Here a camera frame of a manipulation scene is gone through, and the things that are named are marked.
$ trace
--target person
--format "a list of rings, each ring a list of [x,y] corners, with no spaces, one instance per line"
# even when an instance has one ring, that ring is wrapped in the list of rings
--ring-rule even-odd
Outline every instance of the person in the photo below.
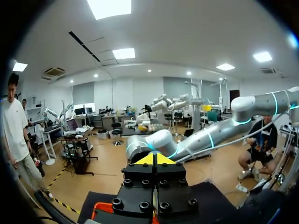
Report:
[[[33,124],[29,121],[29,119],[28,119],[28,112],[27,112],[27,110],[26,110],[26,105],[27,105],[27,100],[26,99],[23,99],[22,100],[22,106],[23,106],[23,109],[24,109],[24,112],[25,112],[25,117],[26,117],[26,119],[27,119],[27,121],[28,121],[28,125],[29,126],[33,126]]]
[[[252,127],[249,134],[258,131],[271,121],[272,116],[264,116],[263,120],[258,121]],[[259,174],[271,175],[273,173],[276,167],[276,162],[274,161],[271,152],[277,146],[277,136],[277,129],[274,124],[271,124],[263,131],[246,139],[247,143],[251,145],[251,148],[239,156],[238,162],[243,168],[243,172],[238,176],[239,180],[242,180],[251,174],[249,164],[255,161],[260,161],[263,165],[261,169],[252,168],[252,174],[257,182],[260,181]]]
[[[14,98],[18,81],[19,76],[14,73],[11,74],[8,80],[7,100],[4,100],[2,104],[2,123],[4,129],[4,137],[2,139],[4,141],[4,148],[13,167],[18,170],[24,181],[34,191],[38,190],[39,187],[49,198],[53,198],[53,195],[47,190],[43,182],[41,173],[30,156],[32,148],[26,130],[28,120],[20,101]]]

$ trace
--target black t-shirt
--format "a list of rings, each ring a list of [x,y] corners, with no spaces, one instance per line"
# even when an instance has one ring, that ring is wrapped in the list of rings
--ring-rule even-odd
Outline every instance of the black t-shirt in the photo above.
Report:
[[[263,120],[258,121],[251,129],[249,134],[261,129],[266,126]],[[253,143],[252,147],[254,147],[259,152],[267,152],[269,149],[276,148],[277,146],[277,129],[274,124],[271,124],[269,127],[264,129],[263,131],[255,134],[252,138],[255,138],[256,141]]]

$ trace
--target hand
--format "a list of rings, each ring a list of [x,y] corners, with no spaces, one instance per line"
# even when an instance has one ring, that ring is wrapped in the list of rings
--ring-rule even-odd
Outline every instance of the hand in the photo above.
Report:
[[[256,139],[255,138],[248,138],[247,140],[247,143],[252,145],[253,143],[255,143]]]
[[[28,147],[29,153],[31,154],[32,153],[32,148],[31,148],[30,141],[27,142],[27,147]]]
[[[18,168],[17,161],[12,156],[10,156],[9,159],[10,159],[12,165],[14,166],[14,168],[17,169]]]

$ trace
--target ceiling light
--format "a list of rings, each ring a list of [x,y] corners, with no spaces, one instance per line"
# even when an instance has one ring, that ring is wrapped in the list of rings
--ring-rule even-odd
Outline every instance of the ceiling light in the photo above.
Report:
[[[292,48],[297,48],[299,46],[299,42],[295,34],[288,35],[288,42]]]
[[[134,48],[126,48],[113,50],[114,57],[116,59],[127,59],[127,58],[135,58],[135,50]]]
[[[228,71],[228,70],[234,69],[234,66],[225,63],[225,64],[217,66],[216,68],[221,69],[223,71]]]
[[[26,67],[27,67],[27,64],[16,62],[14,64],[13,71],[20,71],[20,72],[22,72],[22,71],[25,70]]]
[[[96,20],[131,14],[131,0],[87,0]]]
[[[258,62],[268,62],[272,60],[271,55],[269,54],[268,51],[264,51],[261,53],[254,54],[253,57],[258,61]]]

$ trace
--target fan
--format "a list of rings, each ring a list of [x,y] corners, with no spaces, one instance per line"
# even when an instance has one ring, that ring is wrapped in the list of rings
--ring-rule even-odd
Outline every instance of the fan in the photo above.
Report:
[[[45,140],[43,138],[43,132],[45,131],[45,129],[40,124],[37,124],[34,129],[35,129],[34,131],[36,133],[36,137],[43,141],[43,147],[44,147],[44,149],[46,151],[46,154],[48,156],[48,160],[46,161],[46,164],[48,166],[50,166],[50,165],[55,163],[55,159],[50,158],[50,155],[48,153],[48,149],[47,149]]]

